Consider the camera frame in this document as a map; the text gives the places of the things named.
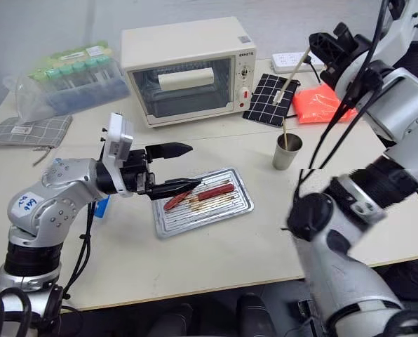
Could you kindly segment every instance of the white table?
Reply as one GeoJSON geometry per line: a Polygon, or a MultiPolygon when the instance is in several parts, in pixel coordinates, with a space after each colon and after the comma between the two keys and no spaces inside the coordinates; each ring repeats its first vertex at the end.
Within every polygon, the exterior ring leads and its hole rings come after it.
{"type": "MultiPolygon", "coordinates": [[[[258,76],[269,61],[258,62],[258,76]]],[[[305,87],[316,85],[311,73],[298,74],[305,87]]],[[[260,284],[302,276],[296,250],[288,232],[281,232],[291,205],[299,168],[309,157],[325,125],[289,129],[304,147],[289,170],[271,167],[280,131],[243,120],[240,114],[206,119],[158,129],[144,127],[133,109],[132,99],[110,103],[74,115],[69,133],[39,167],[39,156],[28,148],[0,148],[0,264],[4,261],[10,198],[39,178],[55,157],[94,157],[100,152],[100,131],[109,113],[122,111],[135,123],[135,145],[182,141],[194,151],[176,159],[157,159],[151,165],[158,182],[194,176],[222,167],[235,167],[245,181],[255,209],[166,240],[156,238],[151,204],[147,197],[123,199],[112,196],[104,219],[96,219],[92,232],[92,256],[86,271],[71,289],[70,304],[81,309],[102,308],[158,298],[182,296],[215,289],[260,284]]],[[[0,107],[0,121],[14,115],[10,96],[0,107]]],[[[345,125],[336,126],[327,144],[337,139],[345,125]]],[[[307,181],[303,192],[321,190],[331,176],[359,169],[384,150],[371,128],[358,123],[337,155],[307,181]]],[[[327,151],[320,153],[323,158],[327,151]]],[[[62,250],[64,285],[74,267],[84,232],[86,210],[72,225],[62,250]]],[[[418,258],[418,196],[390,208],[386,220],[375,226],[353,249],[352,256],[370,265],[383,265],[418,258]]]]}

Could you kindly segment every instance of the sausage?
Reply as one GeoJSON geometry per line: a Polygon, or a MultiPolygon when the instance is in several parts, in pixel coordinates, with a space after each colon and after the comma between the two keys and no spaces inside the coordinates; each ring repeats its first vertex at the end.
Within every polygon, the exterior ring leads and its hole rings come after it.
{"type": "Polygon", "coordinates": [[[186,199],[186,197],[191,193],[192,191],[187,191],[184,193],[181,193],[175,197],[173,197],[172,199],[170,199],[169,201],[167,201],[167,203],[164,205],[164,209],[166,211],[171,210],[173,207],[175,207],[176,205],[178,205],[182,200],[186,199]]]}
{"type": "Polygon", "coordinates": [[[197,197],[199,201],[203,201],[209,198],[217,197],[221,194],[230,193],[234,191],[234,185],[233,184],[226,184],[220,187],[213,188],[211,190],[198,193],[197,197]]]}

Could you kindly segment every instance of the metal baking tray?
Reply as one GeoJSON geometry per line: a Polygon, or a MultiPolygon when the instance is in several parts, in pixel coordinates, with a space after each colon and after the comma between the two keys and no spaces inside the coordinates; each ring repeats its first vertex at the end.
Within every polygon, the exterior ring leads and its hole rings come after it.
{"type": "Polygon", "coordinates": [[[164,210],[164,205],[171,198],[152,202],[156,232],[161,239],[254,209],[250,195],[236,169],[223,168],[194,178],[201,178],[201,184],[173,209],[164,210]],[[196,198],[200,192],[226,184],[234,184],[234,191],[203,201],[196,198]]]}

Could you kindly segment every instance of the oven handle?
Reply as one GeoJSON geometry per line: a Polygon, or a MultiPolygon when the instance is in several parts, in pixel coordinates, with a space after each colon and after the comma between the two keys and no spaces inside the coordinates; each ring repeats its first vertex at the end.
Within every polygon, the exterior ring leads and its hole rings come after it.
{"type": "Polygon", "coordinates": [[[159,85],[163,91],[195,88],[214,83],[212,68],[188,70],[158,75],[159,85]]]}

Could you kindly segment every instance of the orange bag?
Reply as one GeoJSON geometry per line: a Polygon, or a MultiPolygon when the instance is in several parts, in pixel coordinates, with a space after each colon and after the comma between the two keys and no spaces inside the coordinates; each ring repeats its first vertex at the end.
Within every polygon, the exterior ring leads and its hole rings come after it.
{"type": "MultiPolygon", "coordinates": [[[[340,105],[340,100],[327,84],[295,94],[293,107],[300,123],[328,123],[340,105]]],[[[357,114],[351,109],[340,121],[349,121],[357,114]]]]}

